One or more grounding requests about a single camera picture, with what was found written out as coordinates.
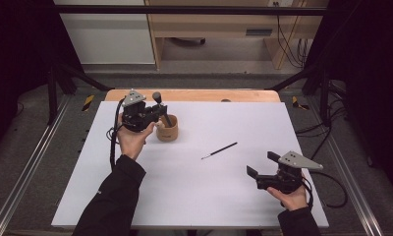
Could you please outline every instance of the person's hand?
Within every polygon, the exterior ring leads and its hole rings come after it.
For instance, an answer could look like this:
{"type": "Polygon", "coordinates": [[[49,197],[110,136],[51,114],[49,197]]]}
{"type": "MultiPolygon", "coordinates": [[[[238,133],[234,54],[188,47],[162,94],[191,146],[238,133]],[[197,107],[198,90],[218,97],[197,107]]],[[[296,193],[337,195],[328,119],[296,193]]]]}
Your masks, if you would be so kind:
{"type": "Polygon", "coordinates": [[[151,122],[146,129],[136,133],[128,130],[126,127],[121,127],[117,132],[118,142],[120,144],[121,154],[136,160],[141,153],[145,139],[153,132],[155,123],[151,122]]]}
{"type": "Polygon", "coordinates": [[[280,200],[283,206],[285,206],[285,208],[289,211],[308,206],[307,191],[303,185],[301,185],[301,187],[299,187],[296,191],[287,195],[272,187],[267,188],[267,192],[269,192],[269,194],[276,199],[280,200]]]}

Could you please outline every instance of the white table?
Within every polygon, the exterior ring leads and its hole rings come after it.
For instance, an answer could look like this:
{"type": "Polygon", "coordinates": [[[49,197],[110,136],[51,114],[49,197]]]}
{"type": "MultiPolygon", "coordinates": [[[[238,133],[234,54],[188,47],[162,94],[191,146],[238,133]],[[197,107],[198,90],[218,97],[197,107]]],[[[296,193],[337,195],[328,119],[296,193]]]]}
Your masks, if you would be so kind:
{"type": "MultiPolygon", "coordinates": [[[[258,190],[246,166],[273,175],[277,163],[268,151],[302,153],[284,103],[169,101],[168,113],[179,121],[179,138],[172,143],[147,139],[138,163],[147,172],[133,228],[265,228],[279,226],[282,208],[258,190]],[[201,158],[233,142],[237,145],[201,158]]],[[[103,101],[83,151],[56,211],[52,225],[74,228],[85,206],[110,173],[110,141],[117,102],[103,101]]],[[[120,155],[116,148],[116,157],[120,155]]],[[[304,174],[313,184],[307,170],[304,174]]],[[[312,214],[327,227],[316,191],[312,214]]]]}

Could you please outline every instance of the black sleeve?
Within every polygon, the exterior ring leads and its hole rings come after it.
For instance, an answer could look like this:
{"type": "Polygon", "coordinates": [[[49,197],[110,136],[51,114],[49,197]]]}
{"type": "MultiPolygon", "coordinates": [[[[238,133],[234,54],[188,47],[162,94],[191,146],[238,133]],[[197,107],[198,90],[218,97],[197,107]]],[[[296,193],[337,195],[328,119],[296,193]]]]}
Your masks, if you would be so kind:
{"type": "Polygon", "coordinates": [[[308,207],[285,210],[278,215],[278,219],[284,236],[321,235],[308,207]]]}
{"type": "Polygon", "coordinates": [[[128,235],[144,175],[138,163],[126,155],[120,156],[113,172],[84,209],[73,235],[128,235]]]}

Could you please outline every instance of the white cabinet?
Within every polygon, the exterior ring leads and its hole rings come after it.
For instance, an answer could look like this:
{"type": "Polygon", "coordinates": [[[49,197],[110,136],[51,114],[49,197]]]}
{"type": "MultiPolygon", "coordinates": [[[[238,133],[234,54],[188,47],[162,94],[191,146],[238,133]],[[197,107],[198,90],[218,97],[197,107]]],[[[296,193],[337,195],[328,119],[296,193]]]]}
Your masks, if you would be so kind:
{"type": "MultiPolygon", "coordinates": [[[[142,0],[55,0],[57,5],[144,5],[142,0]]],[[[154,64],[145,14],[61,14],[82,64],[154,64]]]]}

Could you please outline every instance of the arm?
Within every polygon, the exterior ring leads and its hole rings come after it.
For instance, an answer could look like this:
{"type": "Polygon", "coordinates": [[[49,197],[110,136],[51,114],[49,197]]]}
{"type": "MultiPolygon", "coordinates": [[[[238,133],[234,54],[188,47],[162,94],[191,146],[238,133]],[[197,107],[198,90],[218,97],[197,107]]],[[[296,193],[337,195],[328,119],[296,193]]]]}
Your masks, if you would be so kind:
{"type": "Polygon", "coordinates": [[[307,193],[304,186],[286,195],[274,189],[267,188],[270,195],[280,200],[286,210],[278,215],[279,223],[285,236],[315,236],[321,235],[315,219],[307,204],[307,193]]]}
{"type": "Polygon", "coordinates": [[[285,210],[278,215],[278,219],[285,236],[321,235],[308,207],[285,210]]]}
{"type": "Polygon", "coordinates": [[[128,235],[145,172],[122,155],[85,208],[73,235],[128,235]]]}

